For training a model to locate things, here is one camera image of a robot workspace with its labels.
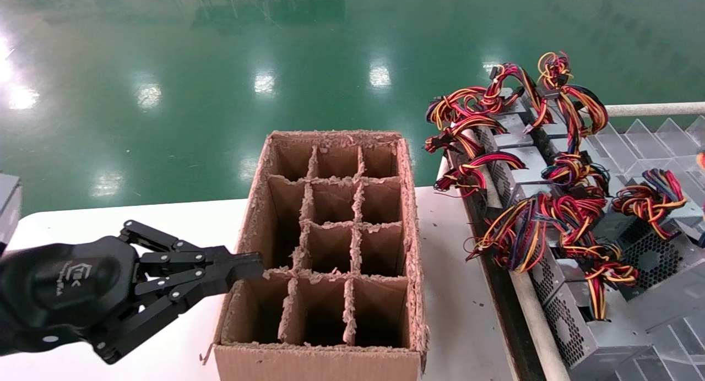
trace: white pipe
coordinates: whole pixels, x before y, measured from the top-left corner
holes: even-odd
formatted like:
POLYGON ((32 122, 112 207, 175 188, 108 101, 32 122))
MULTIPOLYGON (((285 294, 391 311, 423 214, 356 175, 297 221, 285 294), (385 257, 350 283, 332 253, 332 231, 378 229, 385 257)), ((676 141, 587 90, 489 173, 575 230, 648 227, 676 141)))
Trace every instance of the white pipe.
POLYGON ((661 115, 695 115, 705 113, 705 102, 653 103, 647 105, 605 106, 610 117, 647 117, 661 115))

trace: wire connector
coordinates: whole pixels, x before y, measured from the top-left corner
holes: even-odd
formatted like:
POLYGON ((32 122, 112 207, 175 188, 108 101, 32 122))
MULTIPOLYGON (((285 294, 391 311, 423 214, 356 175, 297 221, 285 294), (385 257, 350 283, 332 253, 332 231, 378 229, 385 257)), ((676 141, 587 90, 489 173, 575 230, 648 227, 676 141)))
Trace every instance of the wire connector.
POLYGON ((559 96, 561 96, 560 89, 549 89, 541 85, 536 86, 536 93, 547 100, 556 100, 559 96))

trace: wire bundle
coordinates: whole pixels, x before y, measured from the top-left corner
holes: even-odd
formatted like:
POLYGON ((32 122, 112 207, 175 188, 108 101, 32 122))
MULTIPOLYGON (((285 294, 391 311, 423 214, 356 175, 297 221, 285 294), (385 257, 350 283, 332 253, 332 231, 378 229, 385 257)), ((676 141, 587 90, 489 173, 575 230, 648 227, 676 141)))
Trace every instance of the wire bundle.
POLYGON ((496 161, 506 162, 512 170, 526 168, 526 165, 517 158, 516 155, 496 151, 495 153, 479 155, 466 164, 461 164, 457 168, 448 170, 443 177, 436 181, 433 188, 438 191, 448 191, 452 186, 471 188, 470 192, 466 195, 470 195, 478 189, 485 189, 487 185, 479 168, 483 165, 487 165, 489 162, 496 161), (471 180, 475 180, 477 184, 471 184, 471 180))
POLYGON ((590 291, 590 313, 595 320, 606 320, 605 286, 616 283, 632 286, 639 271, 631 265, 619 262, 622 250, 617 245, 593 245, 590 247, 565 246, 567 258, 578 260, 585 271, 585 280, 590 291))
POLYGON ((624 215, 635 215, 646 221, 661 239, 666 240, 670 234, 663 230, 660 223, 670 211, 682 208, 687 201, 672 172, 653 168, 642 173, 642 176, 647 182, 617 191, 612 207, 624 215))
MULTIPOLYGON (((569 57, 565 53, 544 54, 539 59, 538 70, 540 77, 535 82, 518 65, 502 63, 493 67, 491 83, 486 88, 463 88, 431 102, 426 110, 426 120, 435 123, 441 132, 426 140, 426 151, 433 153, 443 148, 460 152, 453 146, 453 143, 460 143, 470 159, 445 173, 436 181, 434 188, 446 191, 451 186, 458 186, 466 188, 466 195, 470 195, 486 188, 479 168, 488 162, 507 162, 513 170, 525 168, 519 158, 508 153, 481 155, 481 145, 463 134, 463 131, 484 126, 503 133, 503 127, 494 121, 493 116, 525 95, 531 107, 536 110, 536 120, 524 130, 524 133, 529 133, 534 128, 554 122, 549 104, 555 101, 567 123, 568 148, 566 153, 554 158, 552 165, 543 170, 541 176, 560 188, 564 196, 554 198, 539 193, 507 207, 495 220, 487 220, 489 228, 482 237, 476 238, 476 244, 469 251, 467 260, 488 254, 497 265, 507 270, 519 273, 531 270, 546 253, 549 246, 547 231, 554 228, 560 234, 557 255, 578 261, 589 285, 592 316, 595 320, 605 320, 604 284, 634 283, 638 275, 635 268, 620 263, 619 247, 601 245, 591 233, 592 226, 602 217, 602 209, 608 203, 606 196, 609 195, 610 175, 602 165, 593 163, 586 153, 580 152, 579 148, 584 137, 597 133, 607 125, 607 111, 590 90, 569 83, 573 76, 569 57), (518 80, 521 86, 510 96, 501 97, 500 92, 509 77, 518 80), (579 111, 582 108, 586 108, 588 118, 581 117, 579 111)), ((705 168, 705 154, 702 156, 702 166, 705 168)), ((634 202, 638 203, 642 196, 654 196, 642 195, 644 188, 635 188, 634 191, 641 196, 637 195, 638 198, 627 201, 625 211, 644 215, 652 211, 654 216, 659 216, 659 206, 679 203, 680 187, 675 189, 672 180, 660 175, 650 178, 654 186, 668 191, 668 194, 663 193, 659 198, 670 198, 669 202, 664 205, 662 200, 650 207, 637 206, 634 202)))
POLYGON ((599 191, 592 190, 597 195, 609 195, 609 172, 599 164, 586 160, 586 157, 577 154, 561 153, 554 158, 554 164, 541 172, 541 177, 551 181, 551 183, 570 190, 576 186, 592 186, 596 183, 599 191))
POLYGON ((509 206, 490 223, 485 235, 478 239, 465 260, 491 251, 495 263, 502 268, 531 270, 546 250, 546 223, 532 221, 540 211, 541 203, 546 200, 550 197, 541 193, 509 206))
POLYGON ((486 115, 471 115, 456 123, 453 127, 444 128, 439 135, 431 136, 426 139, 424 149, 432 154, 439 148, 457 151, 452 145, 452 143, 457 142, 463 146, 468 157, 472 160, 477 157, 483 149, 481 145, 465 135, 463 131, 474 127, 489 127, 493 128, 498 133, 507 132, 502 124, 497 122, 494 118, 487 117, 486 115))
MULTIPOLYGON (((539 73, 541 73, 539 85, 542 86, 539 92, 543 91, 546 94, 550 94, 551 97, 556 96, 558 109, 562 115, 567 117, 569 143, 572 140, 579 145, 579 138, 584 138, 591 134, 594 135, 606 127, 608 120, 607 109, 599 98, 585 87, 568 83, 573 76, 571 74, 571 61, 564 52, 560 52, 560 55, 554 52, 547 52, 539 58, 538 68, 539 73), (590 127, 585 125, 584 120, 578 113, 582 108, 587 109, 588 116, 592 122, 590 127)), ((542 123, 544 122, 537 118, 532 127, 536 128, 542 123)))

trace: box compartment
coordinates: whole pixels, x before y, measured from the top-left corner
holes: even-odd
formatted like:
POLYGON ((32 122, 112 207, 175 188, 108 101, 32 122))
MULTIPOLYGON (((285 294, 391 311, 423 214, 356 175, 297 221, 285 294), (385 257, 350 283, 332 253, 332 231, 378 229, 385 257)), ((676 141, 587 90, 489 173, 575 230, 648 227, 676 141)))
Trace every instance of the box compartment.
POLYGON ((223 326, 224 344, 279 342, 277 334, 287 296, 287 278, 238 281, 232 288, 230 314, 223 326))
POLYGON ((362 221, 373 225, 400 221, 401 188, 398 178, 362 188, 362 221))
POLYGON ((353 177, 357 173, 357 146, 320 147, 316 151, 316 165, 313 177, 353 177))
POLYGON ((404 278, 353 281, 356 346, 409 348, 407 284, 404 278))
POLYGON ((362 175, 374 178, 393 177, 398 175, 396 148, 391 145, 375 145, 361 147, 362 175))
POLYGON ((349 273, 352 226, 311 225, 303 247, 304 268, 316 273, 349 273))
POLYGON ((352 221, 355 218, 355 186, 352 183, 313 183, 307 217, 318 225, 352 221))
POLYGON ((363 275, 404 275, 405 249, 401 223, 381 228, 363 228, 360 233, 363 275))
POLYGON ((308 174, 313 146, 302 142, 279 141, 272 147, 272 169, 270 175, 284 176, 297 181, 308 174))

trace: torn cardboard edge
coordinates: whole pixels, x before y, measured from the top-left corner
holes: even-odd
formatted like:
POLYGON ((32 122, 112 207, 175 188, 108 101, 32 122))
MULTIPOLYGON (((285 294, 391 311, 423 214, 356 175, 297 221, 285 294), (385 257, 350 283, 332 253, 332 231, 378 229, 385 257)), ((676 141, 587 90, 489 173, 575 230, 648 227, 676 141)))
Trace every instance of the torn cardboard edge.
MULTIPOLYGON (((329 203, 328 199, 325 198, 321 201, 329 203)), ((281 303, 282 320, 275 328, 277 339, 284 342, 258 344, 256 342, 239 343, 230 341, 232 345, 225 345, 229 342, 225 341, 227 339, 223 338, 223 333, 225 331, 231 333, 233 330, 232 326, 226 325, 226 319, 229 321, 232 319, 232 306, 237 309, 238 305, 244 305, 240 303, 243 299, 250 297, 250 300, 252 300, 252 294, 247 295, 247 293, 243 294, 238 291, 236 284, 234 289, 226 295, 223 310, 219 315, 213 344, 206 356, 202 358, 204 362, 208 360, 213 349, 216 351, 216 356, 218 357, 218 353, 220 353, 222 358, 224 352, 233 352, 232 348, 234 347, 242 346, 244 347, 243 349, 252 349, 256 346, 257 349, 265 351, 297 352, 342 350, 348 353, 388 353, 401 350, 401 352, 407 354, 420 354, 420 361, 416 361, 416 363, 420 363, 421 368, 423 368, 427 350, 428 328, 425 323, 423 297, 421 295, 423 274, 420 266, 420 236, 408 146, 399 133, 359 130, 342 132, 274 132, 265 141, 264 149, 260 155, 250 190, 249 203, 250 205, 247 207, 244 222, 241 226, 240 240, 236 247, 236 253, 249 251, 266 252, 269 246, 272 253, 269 253, 269 255, 263 253, 263 255, 266 261, 270 261, 269 265, 275 267, 267 270, 265 273, 266 277, 270 281, 275 281, 280 277, 289 278, 289 282, 286 284, 286 296, 281 303), (296 151, 299 152, 299 155, 292 154, 296 151), (350 162, 331 162, 331 160, 335 161, 337 157, 343 155, 349 157, 350 162), (353 173, 353 163, 356 165, 355 173, 353 173), (320 177, 331 175, 332 173, 352 176, 320 177), (322 218, 333 218, 342 221, 330 222, 330 220, 319 219, 322 222, 320 225, 311 221, 317 211, 314 196, 321 193, 321 191, 314 191, 314 188, 323 186, 338 187, 339 192, 335 196, 346 203, 350 203, 350 193, 352 193, 352 203, 350 204, 352 220, 343 220, 350 218, 350 213, 348 212, 342 216, 334 214, 332 217, 322 218), (370 195, 372 199, 366 198, 366 194, 370 195), (390 197, 392 201, 395 201, 391 206, 388 202, 390 197), (297 203, 300 203, 298 217, 291 215, 291 209, 295 208, 297 203), (267 226, 277 228, 276 226, 281 224, 279 219, 274 220, 274 218, 282 217, 288 220, 295 220, 300 228, 298 242, 295 242, 292 253, 289 255, 291 266, 282 266, 282 264, 273 261, 273 252, 276 247, 274 238, 277 237, 277 234, 268 233, 267 231, 267 226), (312 229, 315 233, 346 231, 343 241, 347 242, 348 238, 350 238, 350 247, 347 248, 348 257, 350 258, 349 273, 321 274, 303 268, 303 266, 307 265, 306 262, 309 261, 307 256, 310 256, 310 253, 307 253, 307 251, 310 249, 312 229), (400 242, 398 258, 395 260, 395 271, 391 274, 398 273, 398 263, 401 262, 403 263, 401 274, 404 276, 399 278, 395 276, 367 276, 360 274, 361 268, 365 263, 365 253, 363 253, 362 249, 363 239, 368 240, 371 236, 386 236, 389 238, 390 235, 396 235, 396 238, 390 238, 392 241, 400 242), (337 288, 338 293, 342 291, 342 294, 340 294, 342 297, 342 310, 340 309, 340 300, 337 300, 337 306, 335 306, 337 308, 335 312, 340 312, 340 322, 343 324, 339 345, 307 346, 305 341, 301 341, 300 336, 305 335, 305 318, 309 316, 307 315, 306 305, 307 303, 309 306, 312 305, 310 297, 307 302, 305 296, 310 296, 312 293, 310 291, 306 293, 306 289, 302 289, 299 285, 302 281, 305 281, 305 283, 310 283, 311 286, 314 286, 314 281, 317 280, 342 286, 337 288), (357 344, 359 340, 357 331, 360 326, 359 320, 355 318, 357 308, 356 291, 358 296, 360 296, 361 290, 367 291, 367 287, 360 286, 377 286, 377 289, 383 291, 383 288, 380 288, 378 284, 385 286, 388 283, 399 283, 400 280, 405 284, 405 293, 402 294, 403 311, 401 311, 405 315, 400 316, 395 323, 396 325, 403 325, 400 326, 400 330, 402 330, 400 332, 402 336, 400 341, 402 343, 397 345, 403 345, 407 348, 355 346, 354 344, 357 344)), ((365 245, 370 253, 376 253, 381 248, 380 245, 370 245, 368 242, 365 245)), ((345 244, 332 245, 332 247, 337 251, 344 251, 345 244)), ((314 250, 321 252, 328 249, 314 250)), ((363 305, 362 308, 364 311, 361 311, 365 313, 365 306, 363 305)), ((255 312, 245 308, 242 310, 240 318, 245 320, 248 319, 248 316, 252 318, 252 313, 255 312)), ((253 331, 241 331, 241 333, 245 335, 253 333, 253 331)))

